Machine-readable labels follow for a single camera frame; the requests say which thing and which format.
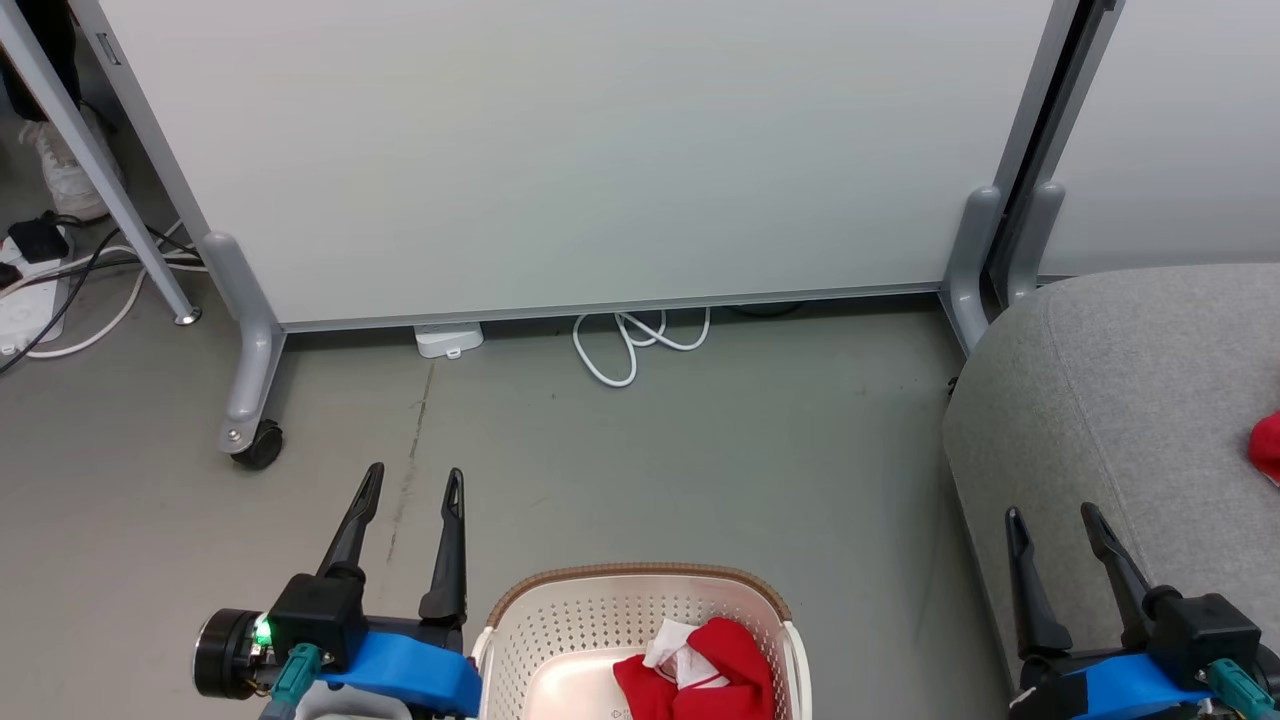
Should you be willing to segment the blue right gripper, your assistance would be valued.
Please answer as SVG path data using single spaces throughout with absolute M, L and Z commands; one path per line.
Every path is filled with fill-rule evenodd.
M 1152 589 L 1096 503 L 1080 506 L 1091 551 L 1103 564 L 1123 624 L 1121 647 L 1146 650 L 1155 623 L 1143 601 Z M 1148 655 L 1068 657 L 1069 630 L 1056 619 L 1019 509 L 1005 512 L 1018 657 L 1025 660 L 1011 719 L 1213 719 L 1234 714 L 1242 667 L 1226 659 L 1199 670 L 1189 689 Z

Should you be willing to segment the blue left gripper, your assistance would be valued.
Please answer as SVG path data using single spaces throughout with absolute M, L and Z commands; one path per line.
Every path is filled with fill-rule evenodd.
M 317 574 L 365 577 L 366 529 L 378 514 L 384 462 L 365 471 Z M 320 673 L 323 717 L 476 717 L 483 679 L 465 653 L 467 557 L 465 474 L 452 468 L 440 506 L 442 532 L 431 582 L 419 603 L 424 624 L 372 626 L 352 667 Z

